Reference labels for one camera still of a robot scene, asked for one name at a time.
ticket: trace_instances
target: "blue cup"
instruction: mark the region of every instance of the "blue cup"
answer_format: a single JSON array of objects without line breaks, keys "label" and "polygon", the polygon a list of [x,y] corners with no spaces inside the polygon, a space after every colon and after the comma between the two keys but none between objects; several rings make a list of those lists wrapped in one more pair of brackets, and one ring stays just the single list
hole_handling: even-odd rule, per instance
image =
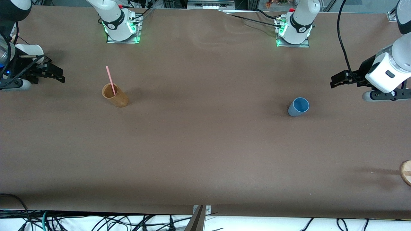
[{"label": "blue cup", "polygon": [[288,108],[288,114],[290,116],[300,116],[309,109],[309,103],[302,97],[296,98]]}]

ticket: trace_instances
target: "gray floor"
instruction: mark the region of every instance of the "gray floor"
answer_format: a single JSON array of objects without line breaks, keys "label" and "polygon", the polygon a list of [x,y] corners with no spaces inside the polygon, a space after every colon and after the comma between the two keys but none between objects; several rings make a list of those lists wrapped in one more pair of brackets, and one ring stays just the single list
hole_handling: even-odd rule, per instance
[{"label": "gray floor", "polygon": [[[267,0],[260,0],[260,5],[264,5]],[[354,13],[386,13],[392,10],[398,0],[347,0],[343,12],[354,12]],[[44,5],[56,5],[56,6],[70,6],[70,7],[91,7],[91,5],[86,2],[86,0],[45,0]],[[331,12],[338,12],[341,6],[342,0],[337,0]],[[284,7],[275,7],[275,4],[270,8],[270,10],[284,10]]]}]

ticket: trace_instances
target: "round wooden object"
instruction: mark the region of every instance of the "round wooden object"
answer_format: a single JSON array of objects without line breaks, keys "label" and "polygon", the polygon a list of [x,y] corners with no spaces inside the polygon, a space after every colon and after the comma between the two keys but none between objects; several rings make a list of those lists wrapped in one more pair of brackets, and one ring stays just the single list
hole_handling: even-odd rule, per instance
[{"label": "round wooden object", "polygon": [[402,163],[399,170],[401,171],[401,178],[405,181],[405,183],[411,186],[411,160],[407,160]]}]

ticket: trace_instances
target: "brown cup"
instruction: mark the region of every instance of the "brown cup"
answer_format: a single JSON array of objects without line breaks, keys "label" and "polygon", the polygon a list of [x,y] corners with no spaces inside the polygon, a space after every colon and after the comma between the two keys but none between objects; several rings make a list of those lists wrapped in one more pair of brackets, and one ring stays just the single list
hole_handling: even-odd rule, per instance
[{"label": "brown cup", "polygon": [[127,106],[129,101],[127,95],[116,84],[114,84],[114,90],[116,93],[115,95],[111,88],[111,84],[106,84],[102,90],[104,98],[108,99],[116,107]]}]

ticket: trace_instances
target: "teal cable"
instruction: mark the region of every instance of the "teal cable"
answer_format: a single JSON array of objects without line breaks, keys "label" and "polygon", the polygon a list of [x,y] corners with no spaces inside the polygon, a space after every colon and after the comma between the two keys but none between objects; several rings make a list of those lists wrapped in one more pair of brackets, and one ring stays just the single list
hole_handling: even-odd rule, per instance
[{"label": "teal cable", "polygon": [[44,212],[43,218],[42,218],[43,231],[47,231],[46,230],[46,213],[47,211]]}]

